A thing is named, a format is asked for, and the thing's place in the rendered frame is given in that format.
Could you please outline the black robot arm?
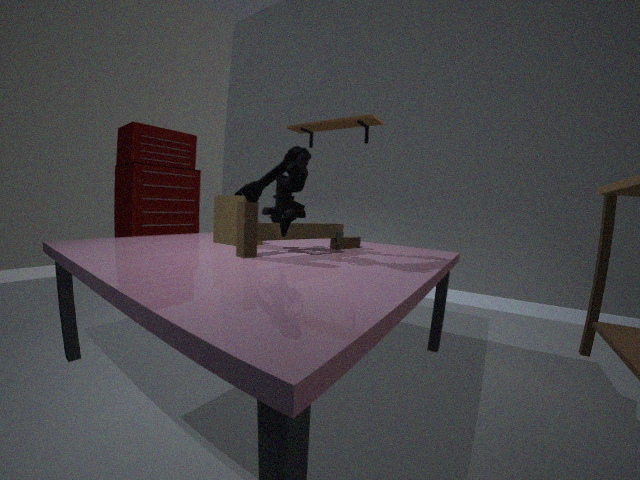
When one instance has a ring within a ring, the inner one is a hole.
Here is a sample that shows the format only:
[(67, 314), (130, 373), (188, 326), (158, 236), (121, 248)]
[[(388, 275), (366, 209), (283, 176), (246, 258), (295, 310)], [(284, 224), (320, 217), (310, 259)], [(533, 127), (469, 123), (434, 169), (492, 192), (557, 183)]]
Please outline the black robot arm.
[[(308, 176), (306, 166), (309, 159), (311, 159), (311, 155), (305, 147), (294, 146), (285, 155), (282, 163), (275, 166), (258, 181), (252, 181), (244, 185), (234, 195), (243, 195), (246, 201), (256, 203), (262, 195), (263, 189), (275, 180), (277, 181), (276, 193), (299, 192), (303, 189)], [(283, 174), (286, 171), (289, 176)], [(291, 199), (291, 209), (304, 210), (304, 207), (304, 205)]]

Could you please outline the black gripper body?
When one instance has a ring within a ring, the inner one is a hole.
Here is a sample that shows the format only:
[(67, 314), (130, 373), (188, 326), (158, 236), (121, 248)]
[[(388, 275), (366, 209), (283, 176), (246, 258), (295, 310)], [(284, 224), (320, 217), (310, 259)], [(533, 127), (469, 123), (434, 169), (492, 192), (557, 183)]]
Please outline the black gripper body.
[[(284, 218), (305, 218), (306, 212), (302, 209), (291, 209), (291, 199), (294, 199), (292, 193), (280, 192), (274, 195), (275, 207), (264, 207), (264, 215)], [(285, 212), (284, 212), (285, 211)]]

